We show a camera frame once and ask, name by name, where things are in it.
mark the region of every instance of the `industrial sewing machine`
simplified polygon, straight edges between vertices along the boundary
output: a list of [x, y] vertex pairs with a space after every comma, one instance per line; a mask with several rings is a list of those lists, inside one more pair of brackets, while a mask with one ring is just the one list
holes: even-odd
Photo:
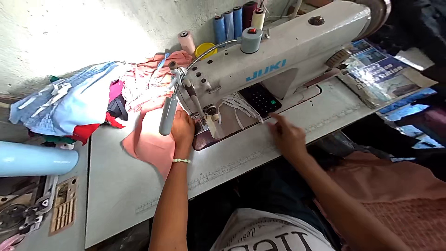
[[[176, 95], [183, 108], [202, 122], [196, 126], [194, 148], [201, 150], [240, 130], [223, 129], [218, 134], [222, 129], [215, 126], [217, 103], [234, 92], [261, 83], [281, 100], [277, 112], [318, 95], [315, 84], [339, 73], [337, 67], [349, 58], [344, 47], [375, 32], [389, 12], [390, 2], [385, 0], [336, 0], [285, 23], [272, 23], [253, 50], [246, 49], [252, 39], [242, 35], [241, 44], [193, 62]], [[256, 123], [248, 121], [247, 126]]]

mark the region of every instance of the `juki logo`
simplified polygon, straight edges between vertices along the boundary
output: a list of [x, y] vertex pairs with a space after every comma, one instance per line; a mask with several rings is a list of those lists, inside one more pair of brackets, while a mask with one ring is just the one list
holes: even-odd
[[263, 69], [260, 69], [260, 70], [258, 70], [258, 71], [255, 71], [255, 72], [252, 74], [252, 77], [247, 77], [247, 78], [246, 78], [246, 82], [251, 81], [251, 80], [255, 79], [256, 77], [260, 77], [260, 76], [262, 76], [263, 74], [267, 74], [268, 72], [272, 72], [273, 70], [277, 70], [277, 69], [279, 69], [279, 68], [285, 66], [285, 63], [286, 63], [286, 59], [284, 59], [284, 60], [282, 60], [282, 61], [279, 61], [279, 62], [277, 62], [276, 64], [272, 64], [272, 65], [270, 65], [270, 66], [267, 66], [267, 67], [265, 68], [265, 72], [262, 71]]

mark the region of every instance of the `yellow container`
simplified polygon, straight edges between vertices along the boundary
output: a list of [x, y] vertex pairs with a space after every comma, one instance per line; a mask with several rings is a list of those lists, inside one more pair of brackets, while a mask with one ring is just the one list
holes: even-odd
[[[207, 51], [208, 49], [212, 48], [213, 46], [215, 46], [215, 44], [213, 44], [213, 43], [202, 43], [195, 50], [195, 57], [198, 57], [199, 55], [203, 54], [205, 51]], [[202, 58], [202, 60], [207, 58], [207, 57], [210, 57], [210, 56], [214, 55], [215, 53], [217, 53], [217, 48], [215, 48], [214, 50], [209, 52], [206, 56], [204, 56]]]

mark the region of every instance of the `white wall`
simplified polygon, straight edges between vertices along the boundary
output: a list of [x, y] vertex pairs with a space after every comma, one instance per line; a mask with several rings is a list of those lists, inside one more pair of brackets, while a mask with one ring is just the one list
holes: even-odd
[[[248, 0], [0, 0], [0, 94], [23, 97], [109, 60], [179, 49], [177, 34], [213, 42], [212, 17]], [[287, 0], [269, 0], [280, 15]]]

